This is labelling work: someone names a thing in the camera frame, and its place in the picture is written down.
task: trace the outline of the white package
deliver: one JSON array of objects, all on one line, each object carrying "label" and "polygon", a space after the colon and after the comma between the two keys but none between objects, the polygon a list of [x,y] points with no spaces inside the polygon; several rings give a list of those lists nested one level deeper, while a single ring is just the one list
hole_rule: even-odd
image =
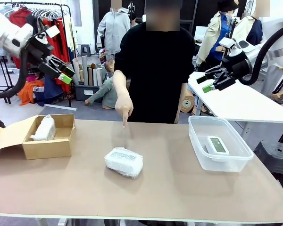
[{"label": "white package", "polygon": [[142,156],[123,147],[116,147],[105,156],[106,166],[123,176],[137,178],[142,170]]},{"label": "white package", "polygon": [[42,119],[35,135],[31,135],[30,138],[32,138],[34,141],[53,140],[55,134],[56,134],[55,121],[50,115],[46,115]]}]

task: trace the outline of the device screen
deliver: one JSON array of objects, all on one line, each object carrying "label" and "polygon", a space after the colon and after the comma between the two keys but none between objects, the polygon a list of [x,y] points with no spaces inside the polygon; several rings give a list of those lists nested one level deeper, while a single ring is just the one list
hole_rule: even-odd
[{"label": "device screen", "polygon": [[222,153],[226,152],[218,138],[211,138],[211,141],[214,147],[216,148],[217,152],[222,152]]}]

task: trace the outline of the floor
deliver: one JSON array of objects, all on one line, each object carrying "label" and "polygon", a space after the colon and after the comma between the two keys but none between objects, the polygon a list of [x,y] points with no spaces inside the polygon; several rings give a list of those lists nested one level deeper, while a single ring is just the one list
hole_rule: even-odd
[{"label": "floor", "polygon": [[[98,58],[94,56],[89,59],[88,62],[97,62]],[[17,74],[11,75],[12,81],[17,80]],[[2,75],[0,76],[0,85],[5,81],[2,80]],[[255,89],[260,90],[262,86],[262,79],[254,84]],[[121,121],[121,117],[118,116],[115,110],[104,110],[101,108],[101,104],[95,103],[92,106],[85,106],[84,102],[72,101],[72,107],[77,108],[77,111],[63,110],[57,108],[40,107],[34,104],[28,104],[25,106],[19,106],[20,100],[17,96],[11,98],[11,105],[8,105],[4,100],[0,99],[0,118],[6,124],[10,125],[16,121],[20,121],[35,115],[40,114],[61,114],[61,113],[74,113],[76,119],[84,120],[108,120],[108,121]],[[68,106],[67,101],[61,101],[58,103],[61,106]],[[189,114],[181,113],[180,124],[187,124],[187,119]],[[242,128],[237,124],[237,122],[231,122],[234,128],[241,133]],[[262,140],[269,140],[277,142],[281,134],[283,133],[283,124],[273,124],[273,123],[254,123],[254,126],[250,132],[246,143],[251,149],[254,149],[257,144]],[[93,226],[103,226],[102,220],[83,220],[83,226],[93,225]],[[58,224],[58,219],[49,219],[49,226],[56,226]],[[205,226],[205,223],[196,223],[196,226]],[[0,226],[36,226],[37,223],[33,218],[7,218],[0,217]],[[121,221],[122,226],[138,226],[137,221]],[[219,226],[227,226],[227,224],[218,224]]]}]

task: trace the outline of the gray plastic stool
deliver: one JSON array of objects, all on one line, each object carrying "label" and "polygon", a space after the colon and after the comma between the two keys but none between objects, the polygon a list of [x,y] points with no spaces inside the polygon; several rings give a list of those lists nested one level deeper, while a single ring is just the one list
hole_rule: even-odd
[{"label": "gray plastic stool", "polygon": [[88,56],[91,57],[90,46],[88,44],[81,45],[81,56]]},{"label": "gray plastic stool", "polygon": [[283,143],[262,141],[254,150],[254,154],[283,187]]}]

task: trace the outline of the gray hoodie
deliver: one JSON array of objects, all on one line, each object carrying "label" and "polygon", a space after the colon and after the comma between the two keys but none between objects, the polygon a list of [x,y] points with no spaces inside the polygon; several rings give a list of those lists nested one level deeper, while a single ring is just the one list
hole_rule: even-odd
[{"label": "gray hoodie", "polygon": [[123,36],[130,29],[128,12],[129,10],[126,8],[120,8],[117,12],[115,12],[114,9],[111,9],[110,12],[104,16],[98,27],[97,48],[102,47],[100,38],[104,36],[104,31],[106,29],[106,54],[115,54],[120,51]]}]

